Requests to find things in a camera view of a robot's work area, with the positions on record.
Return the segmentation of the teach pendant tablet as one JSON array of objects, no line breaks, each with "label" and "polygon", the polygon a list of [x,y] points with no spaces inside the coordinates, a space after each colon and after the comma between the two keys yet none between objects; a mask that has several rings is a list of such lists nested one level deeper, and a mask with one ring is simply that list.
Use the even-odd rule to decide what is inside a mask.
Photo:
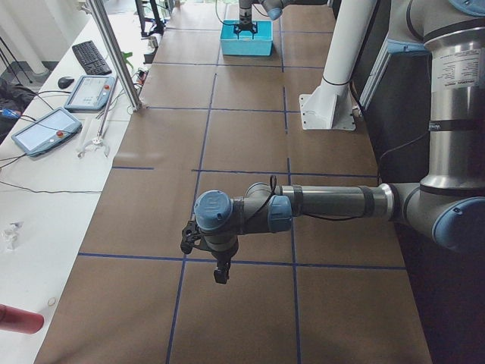
[{"label": "teach pendant tablet", "polygon": [[71,112],[100,111],[114,88],[115,78],[102,75],[83,75],[70,93],[64,108]]},{"label": "teach pendant tablet", "polygon": [[34,158],[67,142],[81,128],[81,122],[69,111],[56,108],[11,138],[27,156]]}]

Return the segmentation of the black computer mouse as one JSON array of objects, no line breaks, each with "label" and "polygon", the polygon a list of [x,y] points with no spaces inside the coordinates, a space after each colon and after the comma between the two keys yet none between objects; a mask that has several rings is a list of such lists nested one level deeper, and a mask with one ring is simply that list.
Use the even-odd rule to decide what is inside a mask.
[{"label": "black computer mouse", "polygon": [[60,77],[58,79],[58,88],[59,89],[66,89],[68,88],[75,79],[73,77]]}]

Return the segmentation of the teal plastic bin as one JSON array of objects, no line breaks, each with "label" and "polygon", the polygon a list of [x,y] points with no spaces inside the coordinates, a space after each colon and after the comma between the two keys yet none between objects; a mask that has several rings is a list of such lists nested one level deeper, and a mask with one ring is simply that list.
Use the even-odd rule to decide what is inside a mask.
[{"label": "teal plastic bin", "polygon": [[225,20],[221,29],[221,50],[223,55],[269,56],[273,45],[273,23],[270,20],[256,20],[258,32],[248,30],[234,32],[237,20]]}]

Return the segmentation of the aluminium frame post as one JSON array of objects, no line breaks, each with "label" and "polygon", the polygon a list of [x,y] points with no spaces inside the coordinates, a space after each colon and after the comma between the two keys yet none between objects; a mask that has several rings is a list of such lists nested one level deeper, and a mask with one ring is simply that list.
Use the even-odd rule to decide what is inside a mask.
[{"label": "aluminium frame post", "polygon": [[138,111],[142,105],[138,93],[133,85],[132,77],[127,69],[117,42],[109,16],[101,0],[86,0],[90,14],[92,15],[99,32],[101,33],[105,48],[108,50],[111,62],[114,65],[116,75],[119,77],[122,87],[128,96],[133,111]]}]

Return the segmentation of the crumpled white paper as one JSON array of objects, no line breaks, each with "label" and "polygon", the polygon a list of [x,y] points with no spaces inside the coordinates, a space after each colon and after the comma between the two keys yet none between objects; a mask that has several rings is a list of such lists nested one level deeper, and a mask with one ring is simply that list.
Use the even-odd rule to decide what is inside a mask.
[{"label": "crumpled white paper", "polygon": [[22,221],[12,222],[3,231],[2,236],[5,240],[5,247],[15,250],[19,245],[19,230],[23,227]]}]

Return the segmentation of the far teach pendant tablet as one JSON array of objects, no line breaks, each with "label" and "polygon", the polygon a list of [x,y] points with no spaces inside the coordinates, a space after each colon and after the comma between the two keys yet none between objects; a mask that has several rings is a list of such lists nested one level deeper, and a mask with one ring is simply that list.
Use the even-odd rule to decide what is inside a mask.
[{"label": "far teach pendant tablet", "polygon": [[114,88],[115,78],[102,75],[83,75],[70,93],[64,108],[71,112],[100,111]]}]

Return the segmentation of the red cylinder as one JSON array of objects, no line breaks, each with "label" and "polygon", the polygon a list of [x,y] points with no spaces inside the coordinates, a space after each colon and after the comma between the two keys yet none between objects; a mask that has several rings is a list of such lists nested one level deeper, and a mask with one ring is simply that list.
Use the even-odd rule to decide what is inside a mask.
[{"label": "red cylinder", "polygon": [[22,334],[35,334],[44,325],[44,317],[12,306],[1,304],[1,329]]}]

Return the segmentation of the near teach pendant tablet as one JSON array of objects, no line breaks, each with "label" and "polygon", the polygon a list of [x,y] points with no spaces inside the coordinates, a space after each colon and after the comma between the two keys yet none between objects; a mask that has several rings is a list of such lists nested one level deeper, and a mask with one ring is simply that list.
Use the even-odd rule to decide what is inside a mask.
[{"label": "near teach pendant tablet", "polygon": [[67,142],[81,128],[81,122],[69,111],[56,108],[11,138],[27,156],[34,158]]}]

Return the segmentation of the black keyboard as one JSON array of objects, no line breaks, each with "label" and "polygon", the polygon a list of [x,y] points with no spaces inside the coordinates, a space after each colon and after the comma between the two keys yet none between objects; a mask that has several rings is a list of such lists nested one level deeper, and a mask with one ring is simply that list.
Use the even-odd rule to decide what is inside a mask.
[{"label": "black keyboard", "polygon": [[72,51],[88,75],[108,75],[111,69],[93,41],[85,41],[71,46]]}]

